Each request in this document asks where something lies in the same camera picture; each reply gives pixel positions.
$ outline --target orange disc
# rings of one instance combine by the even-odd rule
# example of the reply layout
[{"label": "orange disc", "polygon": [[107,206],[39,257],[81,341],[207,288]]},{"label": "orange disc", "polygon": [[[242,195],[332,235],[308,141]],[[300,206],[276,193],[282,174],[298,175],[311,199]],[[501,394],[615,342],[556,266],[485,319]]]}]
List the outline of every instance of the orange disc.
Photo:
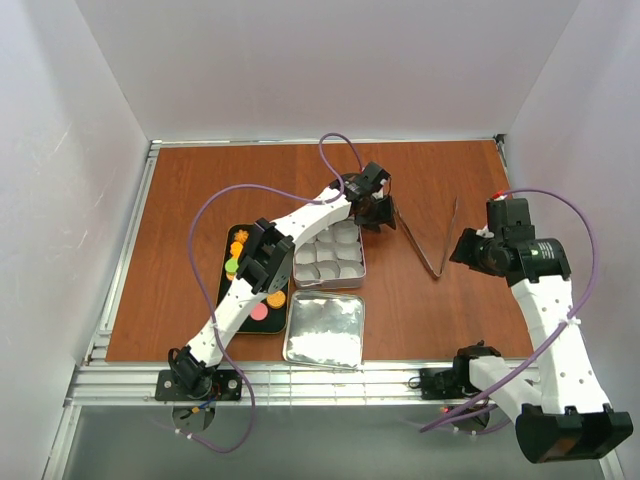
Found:
[{"label": "orange disc", "polygon": [[244,242],[246,242],[248,238],[249,238],[249,232],[247,232],[246,230],[238,230],[233,235],[233,241],[234,242],[239,242],[239,243],[241,243],[243,245],[244,245]]},{"label": "orange disc", "polygon": [[229,250],[231,251],[231,257],[238,258],[242,253],[243,245],[240,242],[233,242]]},{"label": "orange disc", "polygon": [[267,304],[271,308],[282,308],[287,303],[287,296],[282,290],[273,293],[267,297]]}]

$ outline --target cable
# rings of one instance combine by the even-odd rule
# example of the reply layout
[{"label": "cable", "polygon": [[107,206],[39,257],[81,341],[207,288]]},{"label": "cable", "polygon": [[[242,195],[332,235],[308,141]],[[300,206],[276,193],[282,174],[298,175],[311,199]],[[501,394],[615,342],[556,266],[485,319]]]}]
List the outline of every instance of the cable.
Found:
[{"label": "cable", "polygon": [[355,145],[353,143],[351,143],[351,140],[349,140],[347,137],[345,137],[341,133],[330,132],[330,133],[325,133],[322,137],[320,137],[320,140],[318,141],[318,146],[320,147],[320,155],[323,158],[324,158],[324,146],[323,146],[323,143],[329,137],[338,137],[338,138],[341,138],[342,140],[344,140],[345,142],[347,142],[347,144],[351,147],[351,151],[353,151],[353,154],[356,156],[356,160],[358,161],[358,165],[360,165],[360,171],[364,170],[364,164],[362,163],[362,157],[360,157],[360,153],[356,149]]},{"label": "cable", "polygon": [[[593,293],[593,290],[595,288],[595,284],[598,280],[600,253],[598,250],[598,242],[596,240],[595,232],[593,231],[591,222],[589,222],[584,212],[577,205],[571,202],[569,199],[557,193],[554,193],[548,190],[539,189],[539,188],[517,188],[513,190],[507,190],[506,192],[498,192],[498,194],[496,195],[506,196],[506,195],[512,195],[514,193],[529,193],[529,192],[542,193],[544,195],[549,195],[551,197],[554,197],[560,200],[564,204],[568,205],[574,212],[578,214],[578,216],[582,220],[582,223],[587,229],[587,234],[589,235],[589,241],[591,243],[591,254],[592,254],[591,276],[589,278],[589,283],[587,284],[587,288],[582,294],[582,297],[580,297],[580,300],[578,300],[578,302],[575,303],[575,305],[569,310],[569,313],[567,314],[567,319],[571,319],[576,316],[578,311],[584,306],[584,304],[587,302],[589,297],[591,297],[591,294]],[[564,331],[565,328],[567,328],[568,325],[569,324],[567,323],[567,321],[561,321],[560,324],[558,324],[558,327],[554,330],[554,332],[551,335],[549,335],[549,338],[547,338],[544,342],[542,342],[542,344],[533,352],[533,354],[527,360],[525,360],[522,364],[518,365],[508,375],[506,375],[504,378],[502,378],[501,380],[493,384],[491,387],[475,395],[473,398],[469,399],[467,402],[463,403],[462,405],[447,412],[442,417],[423,426],[420,429],[420,433],[428,432],[429,430],[432,430],[440,425],[450,423],[449,421],[454,417],[456,417],[457,415],[459,415],[461,412],[467,410],[469,407],[476,404],[480,400],[488,398],[492,393],[500,390],[507,383],[509,383],[514,378],[516,378],[522,372],[524,372],[533,362],[535,362],[540,357],[540,355],[542,355],[545,352],[545,350],[547,350],[547,348],[549,348],[549,346],[560,336],[560,334]]]},{"label": "cable", "polygon": [[183,433],[184,435],[186,435],[188,438],[195,440],[196,442],[208,447],[209,449],[213,450],[214,452],[217,453],[231,453],[235,450],[237,450],[238,448],[240,448],[242,446],[242,444],[244,444],[244,442],[247,440],[247,438],[249,437],[249,435],[251,434],[251,431],[253,430],[253,426],[255,423],[255,415],[256,415],[256,398],[255,398],[255,393],[253,391],[253,386],[251,385],[251,382],[249,381],[249,378],[247,378],[246,374],[242,371],[242,369],[238,366],[238,364],[236,362],[233,361],[233,359],[229,356],[229,354],[227,353],[227,350],[224,348],[224,345],[222,344],[222,341],[220,340],[220,334],[218,333],[218,327],[217,327],[217,321],[216,321],[216,313],[215,313],[215,305],[213,303],[213,300],[211,299],[211,296],[209,295],[209,292],[207,291],[207,287],[204,283],[204,280],[202,279],[202,276],[200,274],[200,270],[198,269],[198,266],[196,264],[196,260],[195,260],[195,255],[193,252],[193,237],[195,235],[195,231],[196,231],[196,227],[198,226],[198,223],[200,222],[200,219],[202,218],[202,215],[204,214],[204,212],[209,208],[209,206],[216,200],[218,199],[220,196],[224,195],[225,193],[234,191],[234,190],[242,190],[242,189],[249,189],[249,188],[254,188],[254,189],[258,189],[258,190],[264,190],[267,192],[271,192],[271,193],[277,193],[279,195],[282,195],[284,197],[287,198],[291,198],[294,200],[300,200],[306,203],[310,203],[313,205],[324,205],[327,203],[331,203],[331,202],[335,202],[336,200],[338,200],[340,197],[342,197],[342,195],[344,194],[344,180],[342,179],[342,177],[340,176],[340,174],[331,166],[331,164],[329,163],[329,160],[327,160],[327,157],[324,153],[324,150],[322,148],[323,142],[324,140],[329,137],[329,136],[337,136],[339,138],[342,138],[343,140],[345,140],[349,146],[351,146],[351,149],[353,150],[353,152],[356,155],[356,158],[358,159],[358,163],[360,163],[360,165],[362,165],[361,159],[360,159],[360,155],[358,154],[358,151],[356,150],[355,146],[351,143],[351,141],[345,137],[344,135],[341,135],[339,133],[328,133],[326,135],[323,135],[322,138],[320,138],[319,142],[318,142],[318,149],[320,151],[320,158],[322,159],[322,161],[324,162],[324,164],[327,166],[327,168],[329,169],[329,171],[331,171],[331,173],[333,173],[336,177],[336,179],[338,180],[338,183],[340,185],[340,191],[339,193],[333,197],[330,198],[329,200],[315,200],[315,199],[311,199],[311,198],[305,198],[305,197],[300,197],[298,195],[294,195],[292,193],[287,193],[287,192],[283,192],[281,190],[278,190],[276,188],[272,188],[272,187],[268,187],[266,185],[259,185],[259,184],[254,184],[254,183],[242,183],[242,184],[238,184],[238,185],[231,185],[229,187],[223,188],[222,190],[216,192],[215,194],[213,194],[205,203],[204,205],[202,205],[202,207],[200,207],[200,210],[198,211],[198,213],[196,213],[193,222],[191,223],[191,228],[189,229],[189,236],[187,239],[187,251],[189,254],[189,262],[191,263],[191,268],[193,270],[193,275],[196,278],[196,281],[198,282],[198,286],[200,287],[200,290],[202,291],[202,294],[204,295],[204,298],[207,302],[207,306],[209,308],[209,313],[211,315],[211,322],[214,326],[213,329],[213,333],[216,337],[216,343],[218,345],[218,347],[220,348],[220,351],[222,353],[222,356],[224,357],[224,359],[229,363],[229,365],[231,365],[231,367],[238,372],[238,375],[240,375],[240,377],[242,378],[242,381],[244,382],[244,384],[247,387],[247,390],[249,391],[249,397],[251,398],[251,416],[249,419],[249,425],[247,426],[246,431],[244,432],[244,434],[242,435],[242,437],[240,437],[240,440],[233,446],[231,447],[219,447],[217,445],[214,445],[213,443],[200,438],[196,435],[193,435],[192,433],[189,432],[183,432],[182,430],[178,429],[177,431],[179,431],[180,433]]}]

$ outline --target wooden tabletop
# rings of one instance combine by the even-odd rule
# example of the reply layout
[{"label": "wooden tabletop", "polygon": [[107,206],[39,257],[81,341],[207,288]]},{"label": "wooden tabletop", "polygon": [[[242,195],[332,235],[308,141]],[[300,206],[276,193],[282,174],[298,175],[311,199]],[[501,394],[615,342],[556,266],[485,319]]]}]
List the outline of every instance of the wooden tabletop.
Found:
[{"label": "wooden tabletop", "polygon": [[[486,223],[485,201],[507,187],[491,141],[359,144],[365,161],[392,175],[392,196],[434,263],[442,256],[455,197],[453,243],[464,227]],[[344,144],[326,146],[340,172],[357,170]],[[165,361],[208,319],[187,259],[193,216],[213,193],[262,183],[314,197],[332,180],[317,145],[163,148],[136,239],[107,361]],[[200,222],[195,252],[215,298],[231,225],[278,218],[300,206],[243,190],[214,202]],[[504,280],[449,262],[440,281],[425,271],[403,231],[364,234],[367,277],[353,293],[366,302],[365,360],[450,359],[484,339],[504,356],[531,353],[524,319]],[[229,352],[243,361],[282,360],[283,334],[236,335]]]}]

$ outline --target pink disc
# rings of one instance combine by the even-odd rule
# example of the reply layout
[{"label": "pink disc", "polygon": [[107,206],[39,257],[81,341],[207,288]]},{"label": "pink disc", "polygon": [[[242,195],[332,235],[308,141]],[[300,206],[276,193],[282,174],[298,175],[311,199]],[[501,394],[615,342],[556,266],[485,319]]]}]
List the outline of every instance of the pink disc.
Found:
[{"label": "pink disc", "polygon": [[267,318],[267,314],[269,313],[269,309],[264,303],[259,303],[256,305],[256,308],[251,312],[251,318],[255,321],[259,322]]}]

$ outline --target metal frame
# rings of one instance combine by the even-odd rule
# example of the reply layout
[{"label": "metal frame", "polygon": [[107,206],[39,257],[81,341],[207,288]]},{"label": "metal frame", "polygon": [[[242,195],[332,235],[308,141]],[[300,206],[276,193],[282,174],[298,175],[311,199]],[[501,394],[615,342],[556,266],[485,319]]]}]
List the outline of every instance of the metal frame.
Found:
[{"label": "metal frame", "polygon": [[[412,141],[427,140],[437,141],[437,139],[416,139]],[[107,348],[111,340],[120,298],[160,150],[162,148],[187,146],[304,144],[316,141],[316,139],[297,139],[285,141],[196,142],[162,142],[154,140],[151,142],[127,235],[105,300],[100,322],[87,350],[84,366],[79,367],[73,376],[65,400],[64,414],[43,479],[54,480],[62,478],[83,406],[166,405],[166,402],[156,402],[154,400],[157,375],[160,370],[166,369],[166,364],[118,363],[115,366],[105,362]],[[406,142],[410,140],[355,140],[355,142],[373,141]],[[520,361],[518,359],[510,359],[507,361],[507,365],[509,368],[514,368]],[[284,361],[273,363],[245,362],[240,364],[254,386],[257,404],[263,406],[456,404],[460,403],[460,400],[423,401],[420,399],[420,391],[411,389],[408,385],[409,379],[417,376],[417,371],[420,368],[441,370],[449,368],[450,365],[450,362],[443,361],[374,361],[365,362],[357,371],[333,371],[291,365]],[[529,368],[526,375],[532,380],[537,380],[537,368]],[[248,392],[245,388],[243,389],[242,400],[229,402],[229,405],[246,406],[249,403]],[[615,451],[600,460],[600,464],[606,479],[624,478]]]}]

